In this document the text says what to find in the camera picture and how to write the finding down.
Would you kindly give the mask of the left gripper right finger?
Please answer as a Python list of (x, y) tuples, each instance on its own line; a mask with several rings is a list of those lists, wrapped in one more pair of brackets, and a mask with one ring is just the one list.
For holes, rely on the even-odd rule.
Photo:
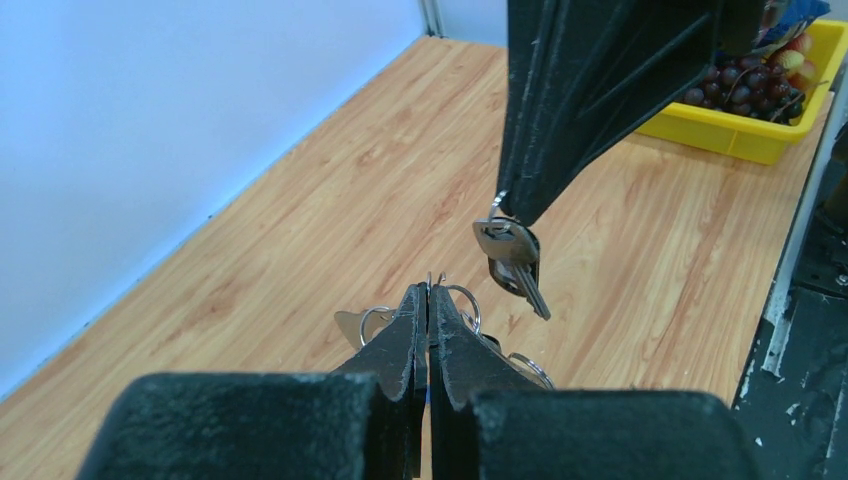
[(551, 390), (526, 378), (429, 295), (432, 472), (437, 479), (757, 479), (716, 396)]

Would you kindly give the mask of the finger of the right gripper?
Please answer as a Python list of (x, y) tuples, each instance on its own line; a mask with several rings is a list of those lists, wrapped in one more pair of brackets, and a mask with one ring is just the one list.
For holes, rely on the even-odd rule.
[(761, 1), (511, 1), (496, 191), (531, 225), (593, 160), (755, 45)]

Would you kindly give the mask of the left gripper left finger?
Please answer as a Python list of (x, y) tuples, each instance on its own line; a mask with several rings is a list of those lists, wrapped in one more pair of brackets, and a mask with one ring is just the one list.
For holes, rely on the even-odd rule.
[(82, 479), (411, 479), (421, 470), (424, 284), (329, 372), (160, 372), (108, 411)]

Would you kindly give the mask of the metal keyring plate with rings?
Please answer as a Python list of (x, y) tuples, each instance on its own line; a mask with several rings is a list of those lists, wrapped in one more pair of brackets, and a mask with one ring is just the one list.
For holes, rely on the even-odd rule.
[[(496, 353), (502, 360), (511, 363), (512, 367), (516, 371), (536, 385), (547, 390), (556, 389), (551, 377), (531, 358), (519, 352), (511, 352), (508, 355), (505, 355), (497, 338), (483, 334), (480, 331), (480, 325), (482, 322), (480, 306), (470, 290), (458, 284), (448, 284), (447, 276), (444, 272), (439, 275), (436, 282), (433, 281), (432, 274), (428, 273), (426, 284), (427, 292), (425, 293), (423, 314), (424, 325), (423, 327), (418, 328), (418, 332), (423, 334), (423, 339), (425, 341), (429, 339), (428, 307), (430, 291), (434, 285), (442, 285), (446, 290), (459, 292), (468, 299), (473, 307), (475, 317), (473, 317), (468, 311), (460, 310), (460, 318), (467, 323), (466, 328), (470, 329), (484, 345)], [(397, 310), (395, 308), (386, 305), (376, 305), (368, 307), (361, 312), (347, 310), (336, 311), (334, 313), (334, 321), (348, 343), (355, 350), (360, 350), (373, 340), (382, 330), (387, 328), (395, 320), (396, 316)]]

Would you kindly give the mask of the black headed key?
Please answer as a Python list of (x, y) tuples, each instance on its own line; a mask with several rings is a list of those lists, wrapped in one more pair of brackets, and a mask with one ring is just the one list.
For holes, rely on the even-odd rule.
[(491, 278), (508, 293), (524, 298), (537, 316), (550, 320), (551, 311), (539, 289), (540, 243), (517, 220), (496, 215), (506, 196), (506, 190), (498, 192), (488, 216), (473, 222), (475, 239), (488, 257)]

